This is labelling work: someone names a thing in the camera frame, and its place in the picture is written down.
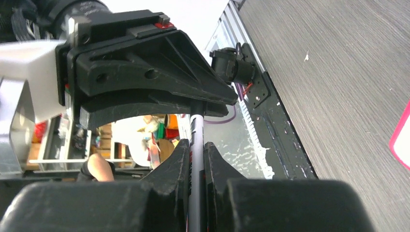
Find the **pink framed whiteboard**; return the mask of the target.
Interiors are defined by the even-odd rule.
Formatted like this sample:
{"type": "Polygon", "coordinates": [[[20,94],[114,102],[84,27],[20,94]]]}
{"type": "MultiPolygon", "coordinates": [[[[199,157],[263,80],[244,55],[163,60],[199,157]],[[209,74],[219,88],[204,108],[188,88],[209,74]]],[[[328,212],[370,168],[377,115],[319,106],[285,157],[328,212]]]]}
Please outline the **pink framed whiteboard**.
{"type": "Polygon", "coordinates": [[[410,169],[410,102],[389,141],[389,148],[394,157],[408,170],[410,169]]]}

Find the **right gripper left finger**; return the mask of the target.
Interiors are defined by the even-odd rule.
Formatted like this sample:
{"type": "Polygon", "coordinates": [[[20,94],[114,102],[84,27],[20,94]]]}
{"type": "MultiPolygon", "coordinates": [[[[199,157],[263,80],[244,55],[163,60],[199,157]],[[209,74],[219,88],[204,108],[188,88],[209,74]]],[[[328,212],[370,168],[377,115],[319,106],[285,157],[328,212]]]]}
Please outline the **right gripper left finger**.
{"type": "Polygon", "coordinates": [[[190,143],[141,180],[35,182],[7,208],[3,232],[183,232],[190,143]]]}

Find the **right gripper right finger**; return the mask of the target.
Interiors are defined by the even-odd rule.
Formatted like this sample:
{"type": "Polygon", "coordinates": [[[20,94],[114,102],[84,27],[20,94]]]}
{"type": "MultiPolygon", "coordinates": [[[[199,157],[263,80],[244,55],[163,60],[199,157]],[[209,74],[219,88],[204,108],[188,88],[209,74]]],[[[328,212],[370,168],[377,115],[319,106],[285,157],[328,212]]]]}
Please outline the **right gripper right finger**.
{"type": "Polygon", "coordinates": [[[353,188],[335,180],[248,179],[204,146],[211,232],[372,232],[353,188]]]}

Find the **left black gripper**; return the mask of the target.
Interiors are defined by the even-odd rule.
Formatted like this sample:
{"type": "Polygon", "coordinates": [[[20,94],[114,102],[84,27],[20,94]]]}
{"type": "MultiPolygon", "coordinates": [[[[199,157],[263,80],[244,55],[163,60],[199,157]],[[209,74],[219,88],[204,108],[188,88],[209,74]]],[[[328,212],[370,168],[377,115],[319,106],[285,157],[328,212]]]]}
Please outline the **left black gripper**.
{"type": "Polygon", "coordinates": [[[162,18],[149,10],[66,14],[67,42],[56,47],[58,96],[66,108],[80,106],[81,126],[191,114],[197,100],[236,102],[188,35],[162,18]]]}

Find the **black white marker pen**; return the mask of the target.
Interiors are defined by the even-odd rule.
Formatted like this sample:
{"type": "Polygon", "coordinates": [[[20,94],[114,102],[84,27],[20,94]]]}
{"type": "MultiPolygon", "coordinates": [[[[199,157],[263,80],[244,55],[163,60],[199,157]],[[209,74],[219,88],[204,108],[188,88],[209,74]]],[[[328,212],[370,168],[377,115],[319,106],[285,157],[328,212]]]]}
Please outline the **black white marker pen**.
{"type": "Polygon", "coordinates": [[[203,116],[190,116],[190,177],[187,218],[187,231],[189,232],[207,231],[203,127],[203,116]]]}

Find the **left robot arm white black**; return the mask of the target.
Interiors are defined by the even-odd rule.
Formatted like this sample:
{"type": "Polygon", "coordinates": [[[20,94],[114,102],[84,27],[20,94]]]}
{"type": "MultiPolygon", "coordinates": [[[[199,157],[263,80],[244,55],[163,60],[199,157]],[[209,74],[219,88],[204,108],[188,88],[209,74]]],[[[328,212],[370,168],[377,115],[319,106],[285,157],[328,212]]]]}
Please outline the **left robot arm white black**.
{"type": "Polygon", "coordinates": [[[134,116],[222,117],[231,83],[256,74],[245,44],[210,52],[162,12],[114,13],[100,0],[0,3],[0,125],[68,111],[86,129],[134,116]]]}

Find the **person forearm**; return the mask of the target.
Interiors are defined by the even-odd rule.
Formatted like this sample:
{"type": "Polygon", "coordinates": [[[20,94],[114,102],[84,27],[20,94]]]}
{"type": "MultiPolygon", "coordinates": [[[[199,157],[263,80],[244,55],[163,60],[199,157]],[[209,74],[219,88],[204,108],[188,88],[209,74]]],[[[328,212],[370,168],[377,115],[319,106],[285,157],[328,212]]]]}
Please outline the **person forearm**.
{"type": "Polygon", "coordinates": [[[89,157],[88,171],[99,182],[112,182],[115,180],[110,164],[98,153],[89,157]]]}

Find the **black marker cap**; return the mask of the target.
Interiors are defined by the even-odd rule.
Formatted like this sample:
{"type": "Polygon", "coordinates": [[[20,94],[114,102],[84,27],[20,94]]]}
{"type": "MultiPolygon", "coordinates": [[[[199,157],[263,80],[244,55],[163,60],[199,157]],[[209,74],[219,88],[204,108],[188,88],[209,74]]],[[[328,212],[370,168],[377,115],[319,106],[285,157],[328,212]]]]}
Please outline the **black marker cap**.
{"type": "Polygon", "coordinates": [[[190,115],[205,115],[205,103],[203,101],[191,101],[190,103],[190,115]]]}

